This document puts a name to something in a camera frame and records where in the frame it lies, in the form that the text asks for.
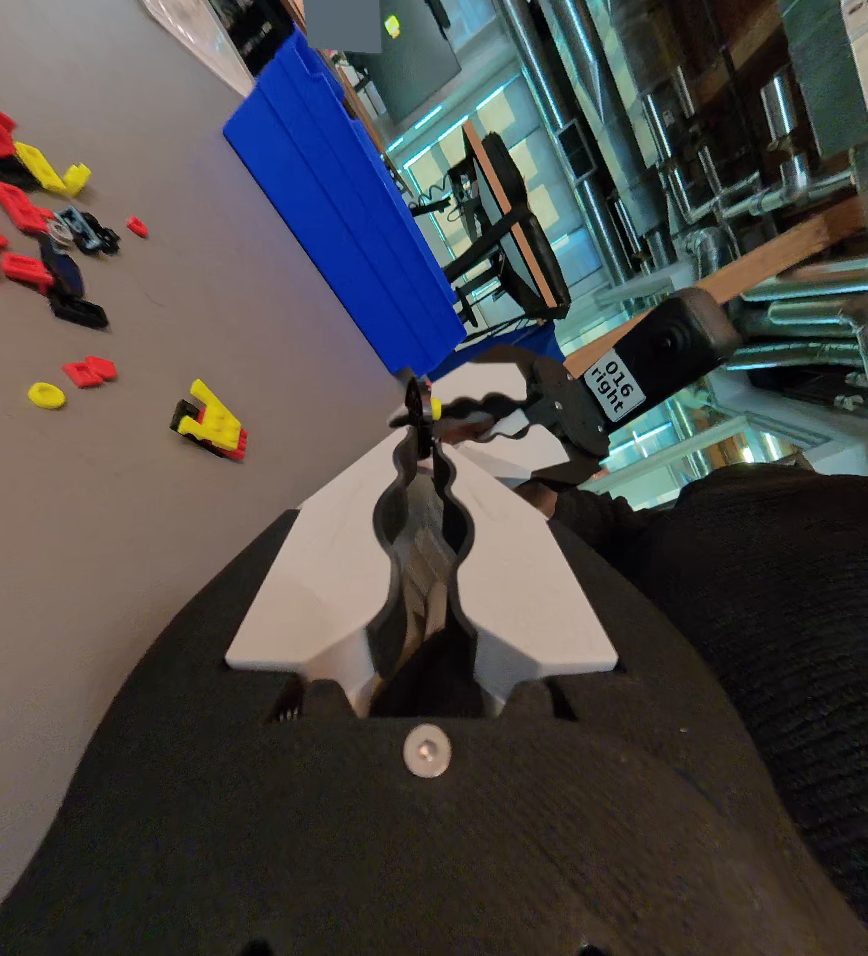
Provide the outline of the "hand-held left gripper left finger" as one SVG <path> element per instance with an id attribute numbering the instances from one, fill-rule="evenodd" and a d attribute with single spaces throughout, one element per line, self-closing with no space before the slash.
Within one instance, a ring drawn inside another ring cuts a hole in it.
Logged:
<path id="1" fill-rule="evenodd" d="M 389 594 L 392 564 L 373 512 L 397 476 L 391 435 L 309 496 L 299 509 L 225 663 L 332 680 L 356 715 L 366 715 L 379 677 L 367 626 Z"/>

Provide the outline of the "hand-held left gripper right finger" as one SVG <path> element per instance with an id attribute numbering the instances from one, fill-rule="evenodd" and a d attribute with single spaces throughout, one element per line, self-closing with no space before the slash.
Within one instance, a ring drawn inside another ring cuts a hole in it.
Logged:
<path id="1" fill-rule="evenodd" d="M 499 711 L 514 688 L 612 671 L 619 653 L 541 512 L 467 458 L 436 450 L 442 531 L 473 676 Z"/>

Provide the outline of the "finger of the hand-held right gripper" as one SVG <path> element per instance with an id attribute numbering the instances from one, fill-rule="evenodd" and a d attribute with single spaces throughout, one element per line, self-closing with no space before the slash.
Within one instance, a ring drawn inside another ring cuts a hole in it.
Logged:
<path id="1" fill-rule="evenodd" d="M 441 440 L 499 482 L 527 482 L 535 474 L 571 464 L 559 439 L 524 414 L 451 422 Z"/>
<path id="2" fill-rule="evenodd" d="M 438 423 L 490 418 L 496 423 L 527 423 L 526 377 L 511 362 L 461 365 L 432 383 Z"/>

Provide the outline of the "yellow black lego assembly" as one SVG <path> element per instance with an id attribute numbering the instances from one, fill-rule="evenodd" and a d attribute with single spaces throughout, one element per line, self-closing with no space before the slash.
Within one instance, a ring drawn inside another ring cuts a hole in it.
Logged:
<path id="1" fill-rule="evenodd" d="M 425 377 L 410 376 L 406 383 L 403 411 L 388 422 L 396 429 L 409 426 L 416 434 L 418 462 L 431 458 L 437 443 L 437 425 L 440 422 L 440 403 L 433 398 L 432 386 Z"/>

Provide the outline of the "yellow black lego wedge part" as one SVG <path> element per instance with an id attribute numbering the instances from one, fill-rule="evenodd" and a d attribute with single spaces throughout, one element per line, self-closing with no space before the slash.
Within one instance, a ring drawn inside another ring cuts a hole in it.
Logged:
<path id="1" fill-rule="evenodd" d="M 241 420 L 201 378 L 190 386 L 190 398 L 180 400 L 170 429 L 178 436 L 230 461 L 245 460 L 248 433 Z"/>

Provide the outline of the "person's right forearm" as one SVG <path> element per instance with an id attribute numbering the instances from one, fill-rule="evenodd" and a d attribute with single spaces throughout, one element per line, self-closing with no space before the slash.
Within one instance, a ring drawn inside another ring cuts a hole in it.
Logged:
<path id="1" fill-rule="evenodd" d="M 574 487 L 557 494 L 549 521 L 567 528 L 608 564 L 624 571 L 634 563 L 645 535 L 677 504 L 674 499 L 634 509 L 624 497 Z"/>

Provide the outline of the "pile of loose lego pieces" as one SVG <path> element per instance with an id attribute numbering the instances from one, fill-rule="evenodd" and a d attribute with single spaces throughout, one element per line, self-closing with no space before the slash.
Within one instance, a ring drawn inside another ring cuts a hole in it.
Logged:
<path id="1" fill-rule="evenodd" d="M 77 198 L 92 173 L 82 163 L 63 175 L 35 147 L 16 136 L 17 124 L 0 110 L 0 209 L 21 237 L 35 244 L 32 253 L 12 249 L 0 229 L 0 276 L 42 295 L 52 314 L 69 324 L 93 331 L 110 327 L 101 305 L 90 301 L 82 269 L 73 258 L 111 258 L 120 251 L 121 237 L 92 212 L 72 204 L 50 209 L 35 193 L 59 201 Z"/>

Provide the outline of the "person's right hand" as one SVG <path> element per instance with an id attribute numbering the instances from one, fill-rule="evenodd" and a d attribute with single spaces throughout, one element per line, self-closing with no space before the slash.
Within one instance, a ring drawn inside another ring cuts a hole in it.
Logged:
<path id="1" fill-rule="evenodd" d="M 553 519 L 559 497 L 554 489 L 546 484 L 530 481 L 517 485 L 513 491 L 524 502 L 536 508 L 547 521 Z"/>

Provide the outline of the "blue object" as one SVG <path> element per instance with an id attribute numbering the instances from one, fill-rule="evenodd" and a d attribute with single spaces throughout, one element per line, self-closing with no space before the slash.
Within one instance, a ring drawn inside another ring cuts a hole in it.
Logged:
<path id="1" fill-rule="evenodd" d="M 426 377 L 430 382 L 438 381 L 471 363 L 513 364 L 527 377 L 538 358 L 556 360 L 560 364 L 566 360 L 552 323 L 530 325 L 459 348 Z"/>

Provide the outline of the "wooden desk with black legs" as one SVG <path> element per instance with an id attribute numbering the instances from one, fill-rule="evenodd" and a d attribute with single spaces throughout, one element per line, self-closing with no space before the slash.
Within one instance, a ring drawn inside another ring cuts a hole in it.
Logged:
<path id="1" fill-rule="evenodd" d="M 456 294 L 468 334 L 464 346 L 530 324 L 564 319 L 571 294 L 557 256 L 527 197 L 523 175 L 496 133 L 480 136 L 473 121 L 462 125 L 464 159 L 448 181 L 469 246 L 443 267 Z M 475 315 L 475 294 L 497 283 L 517 313 L 493 325 Z"/>

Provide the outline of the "blue plastic bin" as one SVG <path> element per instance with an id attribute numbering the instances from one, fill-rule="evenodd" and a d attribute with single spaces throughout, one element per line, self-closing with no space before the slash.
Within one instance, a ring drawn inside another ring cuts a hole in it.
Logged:
<path id="1" fill-rule="evenodd" d="M 456 296 L 344 91 L 294 27 L 224 135 L 392 374 L 464 340 Z"/>

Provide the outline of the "wooden desk edge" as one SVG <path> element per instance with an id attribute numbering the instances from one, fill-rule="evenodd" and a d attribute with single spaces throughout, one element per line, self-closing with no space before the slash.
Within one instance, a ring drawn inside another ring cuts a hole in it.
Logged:
<path id="1" fill-rule="evenodd" d="M 861 200 L 850 197 L 811 216 L 696 284 L 723 305 L 763 281 L 865 231 Z"/>

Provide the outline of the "black knit sweater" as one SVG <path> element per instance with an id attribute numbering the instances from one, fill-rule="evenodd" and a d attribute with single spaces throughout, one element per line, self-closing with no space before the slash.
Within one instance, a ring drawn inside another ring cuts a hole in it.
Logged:
<path id="1" fill-rule="evenodd" d="M 677 502 L 614 569 L 711 668 L 868 928 L 868 477 L 737 465 Z"/>

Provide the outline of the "dark monitor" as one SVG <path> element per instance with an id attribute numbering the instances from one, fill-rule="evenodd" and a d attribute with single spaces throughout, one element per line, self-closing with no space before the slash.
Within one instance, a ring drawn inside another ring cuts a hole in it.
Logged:
<path id="1" fill-rule="evenodd" d="M 381 1 L 379 10 L 380 53 L 355 57 L 391 123 L 399 124 L 457 76 L 461 65 L 448 35 L 451 20 L 444 2 Z"/>

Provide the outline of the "glossy printed sheet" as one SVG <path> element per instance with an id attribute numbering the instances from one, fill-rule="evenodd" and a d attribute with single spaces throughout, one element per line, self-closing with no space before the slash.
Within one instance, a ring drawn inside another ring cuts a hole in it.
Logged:
<path id="1" fill-rule="evenodd" d="M 255 85 L 222 20 L 207 1 L 139 1 L 155 23 L 216 77 L 246 98 Z"/>

